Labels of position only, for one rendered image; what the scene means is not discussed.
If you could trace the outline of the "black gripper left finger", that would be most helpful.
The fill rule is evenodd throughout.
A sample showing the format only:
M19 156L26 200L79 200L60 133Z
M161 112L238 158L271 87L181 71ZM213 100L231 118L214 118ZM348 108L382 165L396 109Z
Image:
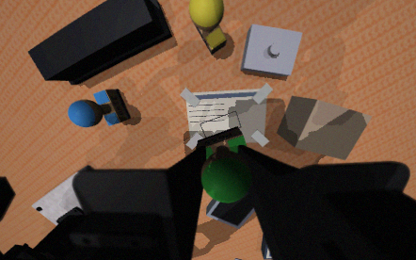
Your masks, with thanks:
M84 215L156 213L163 221L171 260L192 260L203 192L200 146L168 169L89 169L72 178Z

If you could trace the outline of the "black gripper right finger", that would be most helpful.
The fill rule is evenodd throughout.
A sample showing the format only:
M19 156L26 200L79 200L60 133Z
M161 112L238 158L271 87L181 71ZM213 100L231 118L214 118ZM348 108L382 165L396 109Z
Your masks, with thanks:
M409 167L396 161L334 163L296 168L238 145L248 163L253 204L272 260L302 260L320 203L327 193L403 191Z

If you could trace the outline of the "tan cube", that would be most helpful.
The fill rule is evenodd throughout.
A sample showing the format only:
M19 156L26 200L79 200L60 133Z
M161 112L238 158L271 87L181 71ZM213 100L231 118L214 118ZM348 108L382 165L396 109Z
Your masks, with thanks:
M277 134L294 148L346 160L372 116L292 96Z

